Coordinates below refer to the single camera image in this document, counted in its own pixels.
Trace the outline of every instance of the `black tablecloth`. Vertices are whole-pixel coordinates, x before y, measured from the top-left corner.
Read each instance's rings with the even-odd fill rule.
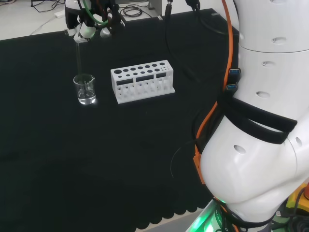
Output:
[[[226,30],[212,9],[201,13]],[[227,38],[183,13],[173,15],[169,41],[200,83],[168,54],[158,18],[128,22],[112,40],[97,35],[81,44],[83,71],[96,78],[97,103],[90,106],[79,104],[73,86],[72,37],[0,41],[0,231],[131,232],[207,205],[194,144],[175,156],[174,178],[170,162],[192,139],[197,112],[215,102]],[[174,68],[175,94],[117,104],[110,69],[165,59]]]

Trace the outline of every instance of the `white floor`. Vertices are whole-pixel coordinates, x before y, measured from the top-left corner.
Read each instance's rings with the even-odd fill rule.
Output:
[[[54,2],[51,1],[43,2],[42,4],[37,6],[37,9],[39,11],[49,10],[53,3]],[[140,6],[147,5],[147,3],[134,3],[134,4],[138,4]],[[12,4],[0,6],[0,40],[29,36],[42,24],[54,18],[55,17],[54,13],[64,10],[64,5],[59,5],[52,11],[39,13],[30,5],[31,2],[29,0],[17,0]],[[154,10],[148,10],[147,7],[144,7],[142,9],[153,17],[157,16]],[[129,18],[129,17],[125,18],[127,21],[129,21],[147,17],[149,16],[146,14],[142,14],[140,17],[137,18]],[[50,22],[42,26],[42,28],[35,31],[34,34],[62,31],[65,29],[67,29],[67,25],[65,23],[65,17],[54,18]]]

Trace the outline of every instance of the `black cable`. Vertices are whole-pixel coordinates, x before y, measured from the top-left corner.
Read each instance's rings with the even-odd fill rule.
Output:
[[[48,12],[48,11],[54,10],[58,5],[63,5],[63,4],[65,4],[65,1],[64,1],[64,2],[60,2],[60,0],[49,0],[49,1],[54,1],[54,3],[52,4],[52,8],[51,8],[50,10],[46,10],[46,11],[39,11],[39,10],[36,8],[36,6],[42,4],[42,3],[45,2],[45,1],[46,1],[46,0],[43,0],[42,2],[40,2],[40,3],[36,4],[36,5],[33,5],[33,8],[34,8],[37,12],[43,13],[43,12]]]
[[[281,228],[285,228],[288,227],[290,232],[305,232],[306,229],[304,230],[299,230],[299,228],[302,228],[303,226],[305,226],[305,228],[309,228],[309,216],[303,216],[303,215],[297,215],[296,211],[298,209],[298,205],[299,205],[299,200],[302,196],[302,194],[304,193],[305,188],[303,188],[296,199],[295,202],[295,206],[293,209],[293,214],[289,215],[289,220],[286,221],[285,223],[279,223],[276,221],[272,221],[274,223],[274,225],[272,225],[272,230],[277,230],[277,229],[281,229]]]
[[[165,33],[164,33],[164,39],[165,39],[165,44],[168,49],[169,54],[173,57],[173,59],[178,63],[178,66],[182,69],[184,74],[193,81],[200,82],[198,78],[196,78],[194,72],[184,63],[182,63],[178,57],[172,52],[170,45],[169,45],[169,40],[168,40],[168,24],[169,24],[169,19],[168,16],[165,18]]]
[[[172,175],[173,178],[174,178],[174,175],[173,175],[173,172],[172,172],[172,164],[173,164],[173,160],[174,160],[175,155],[176,155],[184,146],[189,145],[190,143],[195,142],[195,141],[196,141],[196,139],[193,139],[193,140],[190,140],[190,141],[184,143],[184,144],[183,144],[181,147],[179,147],[179,148],[175,151],[175,153],[173,154],[172,159],[171,159],[171,161],[170,161],[170,166],[169,166],[170,174]]]
[[[150,18],[152,18],[152,16],[150,15],[150,14],[148,14],[147,12],[145,12],[145,11],[143,11],[142,9],[141,9],[141,7],[146,7],[146,6],[138,6],[138,5],[136,5],[135,6],[135,4],[133,5],[133,4],[129,4],[128,6],[125,6],[125,7],[120,7],[120,8],[123,8],[121,11],[120,11],[120,14],[122,15],[122,16],[126,16],[126,17],[130,17],[130,18],[136,18],[136,17],[139,17],[139,16],[141,16],[143,13],[145,13],[146,15],[148,15]],[[138,12],[136,12],[135,14],[128,14],[128,12],[130,12],[130,11],[138,11]]]
[[[199,21],[199,23],[207,30],[210,30],[216,34],[219,34],[219,35],[224,35],[224,36],[228,36],[228,32],[223,32],[223,31],[220,31],[216,28],[213,28],[212,26],[208,25],[202,18],[201,18],[201,15],[200,15],[200,12],[199,12],[199,9],[196,8],[196,10],[194,11],[196,13],[196,16],[197,16],[197,19]]]
[[[239,18],[239,15],[238,15],[238,8],[237,8],[237,5],[236,5],[236,3],[235,3],[235,0],[233,0],[233,3],[234,3],[234,6],[235,6],[235,9],[236,9],[237,17]]]

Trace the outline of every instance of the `black strap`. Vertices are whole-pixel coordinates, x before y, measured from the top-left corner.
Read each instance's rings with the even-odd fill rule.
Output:
[[[221,94],[217,102],[219,107],[223,109],[225,116],[236,127],[252,137],[268,143],[282,144],[297,124],[295,120],[261,110],[235,99],[229,94]],[[269,130],[255,122],[281,132]]]
[[[247,222],[247,221],[239,220],[238,218],[234,217],[232,214],[227,213],[223,209],[221,209],[221,213],[223,214],[223,217],[225,217],[227,219],[228,222],[232,223],[233,225],[235,225],[237,227],[245,228],[245,229],[265,226],[268,223],[270,223],[275,216],[274,215],[270,219],[268,219],[266,221],[262,221],[262,222]]]

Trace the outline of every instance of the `cable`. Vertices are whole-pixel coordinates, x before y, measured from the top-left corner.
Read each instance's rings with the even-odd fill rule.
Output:
[[[235,0],[233,0],[233,3],[234,3],[234,6],[235,6],[235,9],[236,9],[237,17],[239,18],[239,15],[238,15],[238,8],[237,8],[237,5],[236,5],[236,3],[235,3]]]
[[[53,21],[54,19],[56,19],[56,16],[52,17],[51,19],[49,19],[46,23],[40,25],[37,29],[35,29],[30,35],[33,35],[34,33],[36,33],[38,30],[40,30],[45,24],[49,23],[50,21]]]
[[[201,18],[201,14],[200,14],[200,11],[198,8],[196,8],[195,10],[195,13],[197,15],[197,19],[199,21],[199,23],[205,28],[205,29],[208,29],[208,30],[211,30],[212,32],[214,33],[217,33],[219,35],[224,35],[224,36],[227,36],[228,35],[228,32],[223,32],[223,31],[220,31],[216,28],[213,28],[212,26],[208,25],[202,18]]]
[[[96,18],[93,17],[93,15],[91,14],[91,12],[90,12],[90,10],[89,10],[89,8],[88,8],[88,6],[87,6],[86,0],[83,0],[83,4],[84,4],[84,6],[85,6],[85,9],[86,9],[87,14],[89,15],[89,17],[90,17],[93,21],[95,21],[96,23],[98,23],[98,24],[100,24],[100,25],[103,25],[103,26],[105,26],[105,25],[108,24],[108,20],[106,20],[105,22],[101,22],[101,21],[98,21]]]
[[[125,6],[125,7],[121,7],[123,8],[121,11],[120,11],[120,14],[122,16],[126,16],[126,17],[130,17],[130,18],[136,18],[136,17],[139,17],[141,16],[143,13],[145,13],[146,15],[148,15],[150,18],[152,18],[152,16],[150,14],[148,14],[147,12],[143,11],[140,7],[147,7],[147,6],[138,6],[136,4],[128,4],[128,6]],[[135,14],[128,14],[128,12],[130,11],[138,11],[136,12]]]
[[[298,209],[298,205],[299,205],[299,201],[300,198],[302,196],[302,194],[304,193],[305,188],[301,189],[301,191],[299,192],[297,198],[296,198],[296,202],[295,202],[295,206],[293,209],[293,214],[289,215],[289,220],[286,221],[285,223],[279,223],[276,221],[272,221],[274,223],[274,225],[272,225],[272,230],[277,230],[277,229],[281,229],[284,227],[288,227],[290,232],[305,232],[306,229],[305,228],[309,228],[309,216],[303,216],[303,215],[297,215],[296,211]]]
[[[16,0],[4,1],[4,2],[1,2],[0,6],[9,5],[9,4],[12,4],[14,2],[16,2]]]
[[[42,3],[45,2],[45,1],[46,1],[46,0],[43,0],[42,2],[40,2],[40,3],[36,4],[36,5],[33,5],[33,8],[34,8],[37,12],[43,13],[43,12],[48,12],[48,11],[54,10],[58,5],[63,5],[63,4],[65,4],[65,1],[64,1],[64,2],[60,2],[60,0],[51,0],[51,1],[54,1],[54,3],[52,4],[52,8],[51,8],[50,10],[39,11],[39,10],[36,8],[36,6],[42,4]]]
[[[192,142],[195,142],[195,141],[196,141],[196,139],[193,139],[193,140],[190,140],[190,141],[184,143],[184,144],[183,144],[181,147],[179,147],[179,148],[175,151],[175,153],[173,154],[172,159],[171,159],[171,161],[170,161],[170,167],[169,167],[170,174],[172,175],[173,178],[174,178],[174,175],[173,175],[173,172],[172,172],[172,164],[173,164],[173,160],[174,160],[175,155],[176,155],[184,146],[186,146],[186,145],[188,145],[188,144],[190,144],[190,143],[192,143]]]
[[[226,1],[225,0],[222,0],[222,4],[223,4],[223,7],[224,7],[224,11],[225,11],[225,15],[226,15],[226,19],[227,19],[227,28],[228,28],[228,61],[227,61],[227,66],[226,66],[226,71],[225,71],[225,77],[224,77],[224,83],[223,83],[223,91],[226,87],[226,84],[227,84],[227,79],[228,79],[228,72],[229,72],[229,69],[231,68],[231,65],[232,65],[232,59],[233,59],[233,27],[232,27],[232,22],[231,22],[231,18],[230,18],[230,14],[229,14],[229,11],[228,11],[228,7],[227,7],[227,4],[226,4]],[[213,114],[213,112],[215,111],[215,109],[217,108],[218,106],[218,103],[216,102],[214,104],[214,106],[212,107],[211,111],[206,115],[205,119],[203,120],[203,122],[201,123],[200,127],[198,128],[198,131],[197,131],[197,136],[196,138],[198,139],[202,130],[204,129],[206,123],[208,122],[209,118],[211,117],[211,115]],[[195,156],[198,157],[198,160],[200,161],[200,151],[198,150],[197,148],[197,145],[195,145]],[[198,172],[200,173],[200,169],[199,169],[199,163],[195,163],[196,165],[196,168],[198,170]]]
[[[169,54],[173,57],[173,59],[178,63],[178,66],[182,69],[184,74],[190,79],[194,80],[196,82],[200,82],[198,78],[195,77],[194,72],[186,65],[183,64],[177,56],[172,52],[170,45],[169,45],[169,40],[168,40],[168,24],[169,24],[169,19],[168,16],[166,16],[165,19],[165,33],[164,33],[164,39],[165,39],[165,44],[168,49]]]

